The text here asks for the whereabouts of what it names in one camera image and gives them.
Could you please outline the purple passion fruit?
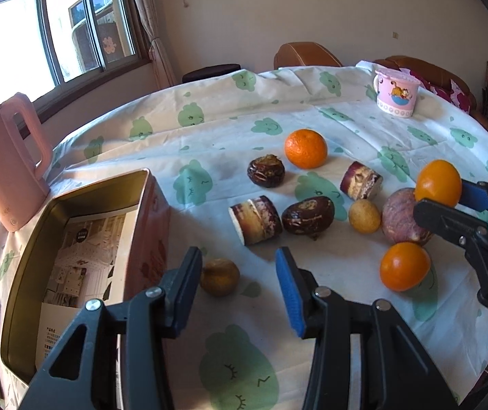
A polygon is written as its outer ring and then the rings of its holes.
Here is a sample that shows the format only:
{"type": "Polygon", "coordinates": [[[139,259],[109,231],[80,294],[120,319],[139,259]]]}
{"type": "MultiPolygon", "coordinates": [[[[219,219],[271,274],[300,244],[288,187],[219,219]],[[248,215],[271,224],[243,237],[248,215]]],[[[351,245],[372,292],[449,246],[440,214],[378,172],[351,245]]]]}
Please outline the purple passion fruit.
{"type": "Polygon", "coordinates": [[[424,246],[432,237],[430,231],[414,220],[415,205],[413,188],[399,189],[387,198],[381,214],[382,231],[391,243],[407,242],[424,246]]]}

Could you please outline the white tablecloth green clouds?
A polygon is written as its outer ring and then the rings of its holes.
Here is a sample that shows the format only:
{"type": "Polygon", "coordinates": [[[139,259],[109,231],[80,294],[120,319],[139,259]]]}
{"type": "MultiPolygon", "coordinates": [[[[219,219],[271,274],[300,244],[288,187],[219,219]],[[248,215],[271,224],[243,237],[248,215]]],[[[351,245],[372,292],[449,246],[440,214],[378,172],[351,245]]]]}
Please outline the white tablecloth green clouds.
{"type": "Polygon", "coordinates": [[[390,291],[379,265],[390,244],[381,232],[363,235],[348,223],[352,199],[339,189],[359,161],[383,177],[382,205],[413,187],[427,163],[444,159],[462,178],[488,179],[488,132],[428,91],[409,119],[375,102],[374,65],[293,68],[232,75],[142,97],[90,122],[55,149],[47,174],[62,194],[141,168],[156,178],[171,212],[167,263],[189,247],[207,260],[232,260],[241,273],[225,298],[198,291],[183,334],[166,344],[171,390],[180,409],[299,409],[313,342],[291,329],[275,272],[275,253],[296,262],[347,300],[390,301],[439,368],[459,407],[488,366],[488,309],[477,300],[477,276],[463,249],[433,238],[432,269],[413,291],[390,291]],[[326,163],[301,169],[284,143],[297,129],[326,140],[326,163]],[[249,180],[249,162],[274,154],[285,166],[282,184],[249,180]],[[327,196],[332,225],[313,240],[284,230],[270,240],[241,243],[228,208],[267,196],[278,215],[294,203],[327,196]]]}

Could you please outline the printed paper sheet in tin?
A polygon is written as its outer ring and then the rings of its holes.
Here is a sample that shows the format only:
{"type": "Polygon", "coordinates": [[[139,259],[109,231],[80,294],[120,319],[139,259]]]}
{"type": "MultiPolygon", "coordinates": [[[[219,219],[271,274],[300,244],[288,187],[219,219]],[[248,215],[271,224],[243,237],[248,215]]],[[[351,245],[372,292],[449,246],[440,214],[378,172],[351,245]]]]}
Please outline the printed paper sheet in tin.
{"type": "Polygon", "coordinates": [[[35,367],[87,301],[122,301],[136,218],[132,206],[68,220],[43,295],[35,367]]]}

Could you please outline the black round stool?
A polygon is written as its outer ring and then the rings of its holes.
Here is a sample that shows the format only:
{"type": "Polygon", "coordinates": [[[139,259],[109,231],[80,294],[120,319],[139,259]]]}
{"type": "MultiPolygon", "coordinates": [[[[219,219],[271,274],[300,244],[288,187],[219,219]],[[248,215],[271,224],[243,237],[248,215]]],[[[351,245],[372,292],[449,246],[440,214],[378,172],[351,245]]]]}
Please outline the black round stool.
{"type": "Polygon", "coordinates": [[[184,76],[182,77],[182,84],[207,80],[214,77],[220,77],[235,71],[239,71],[241,69],[241,66],[235,63],[219,64],[207,66],[201,69],[195,69],[184,74],[184,76]]]}

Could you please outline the yellow round fruit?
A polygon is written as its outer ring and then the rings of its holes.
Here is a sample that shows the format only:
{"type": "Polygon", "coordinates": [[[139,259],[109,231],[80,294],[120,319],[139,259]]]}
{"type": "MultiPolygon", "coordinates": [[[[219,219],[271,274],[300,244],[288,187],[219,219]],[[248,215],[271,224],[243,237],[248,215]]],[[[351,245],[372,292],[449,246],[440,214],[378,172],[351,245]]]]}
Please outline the yellow round fruit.
{"type": "Polygon", "coordinates": [[[369,200],[355,201],[348,211],[349,224],[361,234],[375,233],[381,226],[381,215],[375,204],[369,200]]]}

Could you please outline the dark chestnut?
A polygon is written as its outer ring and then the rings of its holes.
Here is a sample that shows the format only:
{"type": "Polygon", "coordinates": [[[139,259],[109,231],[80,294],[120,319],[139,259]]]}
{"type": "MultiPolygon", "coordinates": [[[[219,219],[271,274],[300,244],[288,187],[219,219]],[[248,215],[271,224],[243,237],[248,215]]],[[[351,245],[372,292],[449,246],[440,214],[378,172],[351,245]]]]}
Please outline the dark chestnut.
{"type": "Polygon", "coordinates": [[[286,175],[285,166],[274,154],[266,154],[249,162],[249,180],[263,188],[275,188],[282,184],[286,175]]]}
{"type": "Polygon", "coordinates": [[[327,196],[314,196],[294,203],[281,215],[285,231],[315,240],[335,218],[335,205],[327,196]]]}

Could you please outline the mandarin orange on table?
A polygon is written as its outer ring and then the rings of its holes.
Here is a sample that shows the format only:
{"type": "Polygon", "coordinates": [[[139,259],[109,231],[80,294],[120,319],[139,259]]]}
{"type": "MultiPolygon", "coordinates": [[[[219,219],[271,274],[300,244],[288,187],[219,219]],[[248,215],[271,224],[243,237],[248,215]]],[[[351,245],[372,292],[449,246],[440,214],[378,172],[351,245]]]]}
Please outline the mandarin orange on table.
{"type": "Polygon", "coordinates": [[[321,167],[328,155],[326,140],[312,129],[291,132],[285,140],[284,151],[288,161],[301,169],[321,167]]]}

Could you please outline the pink cartoon mug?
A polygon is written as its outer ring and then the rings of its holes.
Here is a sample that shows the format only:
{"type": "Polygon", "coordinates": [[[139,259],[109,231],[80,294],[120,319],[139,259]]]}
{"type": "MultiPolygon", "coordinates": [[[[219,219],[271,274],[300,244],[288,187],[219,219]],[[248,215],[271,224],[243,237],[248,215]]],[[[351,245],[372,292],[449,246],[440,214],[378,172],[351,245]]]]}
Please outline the pink cartoon mug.
{"type": "Polygon", "coordinates": [[[375,70],[374,89],[377,105],[394,117],[413,116],[421,82],[418,78],[396,69],[380,67],[375,70]]]}

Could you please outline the pink metal tin box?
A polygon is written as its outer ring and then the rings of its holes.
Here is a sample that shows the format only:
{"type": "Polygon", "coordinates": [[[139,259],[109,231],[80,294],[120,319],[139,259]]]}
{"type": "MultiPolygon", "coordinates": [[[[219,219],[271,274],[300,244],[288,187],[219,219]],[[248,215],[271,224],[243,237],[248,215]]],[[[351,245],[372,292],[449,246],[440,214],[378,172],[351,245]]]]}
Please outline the pink metal tin box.
{"type": "Polygon", "coordinates": [[[3,364],[29,384],[92,299],[124,302],[159,283],[170,206],[145,168],[56,196],[21,256],[4,307],[3,364]]]}

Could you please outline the pink electric kettle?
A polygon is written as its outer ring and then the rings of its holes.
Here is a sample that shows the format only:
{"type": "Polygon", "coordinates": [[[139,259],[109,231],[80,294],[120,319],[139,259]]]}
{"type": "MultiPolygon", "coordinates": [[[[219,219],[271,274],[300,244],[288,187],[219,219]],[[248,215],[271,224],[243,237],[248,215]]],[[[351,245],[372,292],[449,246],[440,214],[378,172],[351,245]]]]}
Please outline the pink electric kettle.
{"type": "Polygon", "coordinates": [[[20,230],[39,211],[50,192],[43,178],[53,160],[52,145],[30,99],[14,94],[0,104],[0,222],[20,230]],[[22,116],[41,153],[35,162],[21,137],[15,116],[22,116]]]}

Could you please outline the brown longan fruit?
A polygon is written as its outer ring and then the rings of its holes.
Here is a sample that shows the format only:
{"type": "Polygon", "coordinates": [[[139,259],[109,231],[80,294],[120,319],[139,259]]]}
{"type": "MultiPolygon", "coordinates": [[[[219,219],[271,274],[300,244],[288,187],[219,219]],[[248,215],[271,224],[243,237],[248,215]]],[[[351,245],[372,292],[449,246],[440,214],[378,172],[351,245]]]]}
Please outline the brown longan fruit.
{"type": "Polygon", "coordinates": [[[236,289],[239,278],[240,271],[232,260],[217,258],[203,265],[200,286],[212,296],[223,297],[236,289]]]}

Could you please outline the floral pink cushion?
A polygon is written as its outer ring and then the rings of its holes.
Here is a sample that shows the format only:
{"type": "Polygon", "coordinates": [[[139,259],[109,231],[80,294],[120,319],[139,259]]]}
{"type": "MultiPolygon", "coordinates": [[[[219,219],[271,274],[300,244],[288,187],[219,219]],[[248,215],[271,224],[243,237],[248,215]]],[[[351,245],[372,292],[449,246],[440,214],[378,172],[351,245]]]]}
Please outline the floral pink cushion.
{"type": "Polygon", "coordinates": [[[455,82],[454,80],[450,80],[451,88],[444,89],[439,85],[435,85],[434,83],[428,82],[424,79],[420,74],[417,72],[408,69],[408,68],[400,68],[400,71],[413,76],[420,80],[421,85],[428,91],[432,92],[433,94],[439,96],[440,98],[450,102],[451,104],[455,105],[464,113],[469,114],[471,110],[471,102],[469,97],[464,93],[461,86],[455,82]]]}

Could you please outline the sugarcane piece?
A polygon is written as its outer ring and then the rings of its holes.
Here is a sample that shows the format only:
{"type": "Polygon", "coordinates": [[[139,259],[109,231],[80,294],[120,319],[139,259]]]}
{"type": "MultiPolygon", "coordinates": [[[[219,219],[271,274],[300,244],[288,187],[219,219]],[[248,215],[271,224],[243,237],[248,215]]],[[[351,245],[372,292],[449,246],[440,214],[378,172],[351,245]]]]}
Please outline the sugarcane piece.
{"type": "Polygon", "coordinates": [[[265,195],[232,205],[228,212],[236,233],[245,246],[270,240],[283,231],[275,205],[265,195]]]}
{"type": "Polygon", "coordinates": [[[383,177],[359,161],[350,164],[339,189],[353,201],[372,200],[381,189],[383,177]]]}

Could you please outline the window with dark frame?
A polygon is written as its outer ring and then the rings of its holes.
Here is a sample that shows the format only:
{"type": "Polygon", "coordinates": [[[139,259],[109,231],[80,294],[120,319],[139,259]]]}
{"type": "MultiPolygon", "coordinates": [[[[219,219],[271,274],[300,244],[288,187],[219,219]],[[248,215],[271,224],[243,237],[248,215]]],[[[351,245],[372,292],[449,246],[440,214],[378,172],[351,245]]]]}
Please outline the window with dark frame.
{"type": "Polygon", "coordinates": [[[146,60],[134,0],[0,0],[0,103],[26,94],[40,120],[146,60]]]}

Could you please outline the dark chestnut far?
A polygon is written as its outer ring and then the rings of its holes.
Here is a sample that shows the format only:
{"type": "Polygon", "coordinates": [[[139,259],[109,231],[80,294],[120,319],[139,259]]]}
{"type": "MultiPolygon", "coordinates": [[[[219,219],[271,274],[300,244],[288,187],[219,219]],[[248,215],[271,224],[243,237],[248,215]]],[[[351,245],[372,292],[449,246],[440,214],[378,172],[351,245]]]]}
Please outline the dark chestnut far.
{"type": "Polygon", "coordinates": [[[285,166],[274,154],[266,154],[249,162],[249,180],[263,188],[275,188],[282,184],[286,175],[285,166]]]}

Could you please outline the smooth orange kumquat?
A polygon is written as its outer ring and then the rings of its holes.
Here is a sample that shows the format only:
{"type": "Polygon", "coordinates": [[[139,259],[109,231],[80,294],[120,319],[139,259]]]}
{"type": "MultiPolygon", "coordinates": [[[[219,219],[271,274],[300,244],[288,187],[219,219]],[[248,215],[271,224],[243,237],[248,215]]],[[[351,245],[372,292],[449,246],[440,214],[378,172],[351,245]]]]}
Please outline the smooth orange kumquat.
{"type": "Polygon", "coordinates": [[[461,198],[462,187],[460,174],[450,162],[442,159],[433,160],[420,171],[414,198],[416,201],[429,199],[455,207],[461,198]]]}

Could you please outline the dark chestnut near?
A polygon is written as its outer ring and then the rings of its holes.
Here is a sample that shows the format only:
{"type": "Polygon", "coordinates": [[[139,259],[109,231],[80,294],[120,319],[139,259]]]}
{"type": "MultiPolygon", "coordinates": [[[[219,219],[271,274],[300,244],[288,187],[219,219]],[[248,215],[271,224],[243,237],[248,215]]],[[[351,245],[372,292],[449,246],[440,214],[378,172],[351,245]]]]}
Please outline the dark chestnut near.
{"type": "Polygon", "coordinates": [[[327,196],[314,196],[294,203],[281,215],[285,231],[315,240],[335,218],[335,205],[327,196]]]}

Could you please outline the brown leather sofa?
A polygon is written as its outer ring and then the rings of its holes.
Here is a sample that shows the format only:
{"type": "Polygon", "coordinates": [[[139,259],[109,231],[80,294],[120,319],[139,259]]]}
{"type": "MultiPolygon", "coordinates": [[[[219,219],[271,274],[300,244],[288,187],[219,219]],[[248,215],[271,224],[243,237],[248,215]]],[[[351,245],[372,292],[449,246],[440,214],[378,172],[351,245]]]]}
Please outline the brown leather sofa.
{"type": "Polygon", "coordinates": [[[450,89],[450,80],[454,80],[461,86],[464,93],[470,99],[471,110],[469,115],[473,119],[477,120],[477,122],[488,131],[488,119],[480,113],[478,109],[477,99],[475,98],[474,94],[471,92],[465,81],[463,81],[457,75],[449,72],[446,69],[442,69],[441,67],[431,64],[425,60],[410,56],[389,56],[387,58],[377,59],[375,62],[390,69],[411,69],[420,74],[428,82],[439,85],[444,89],[450,89]]]}

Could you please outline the beige curtain right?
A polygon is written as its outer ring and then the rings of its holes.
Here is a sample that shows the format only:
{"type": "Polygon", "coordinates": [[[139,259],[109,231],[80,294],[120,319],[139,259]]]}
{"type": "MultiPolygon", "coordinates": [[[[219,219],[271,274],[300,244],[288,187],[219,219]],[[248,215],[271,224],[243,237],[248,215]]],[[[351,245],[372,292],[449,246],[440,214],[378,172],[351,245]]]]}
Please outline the beige curtain right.
{"type": "Polygon", "coordinates": [[[149,41],[148,54],[153,65],[153,74],[159,90],[174,86],[176,79],[171,61],[159,35],[159,17],[155,0],[134,0],[146,36],[149,41]]]}

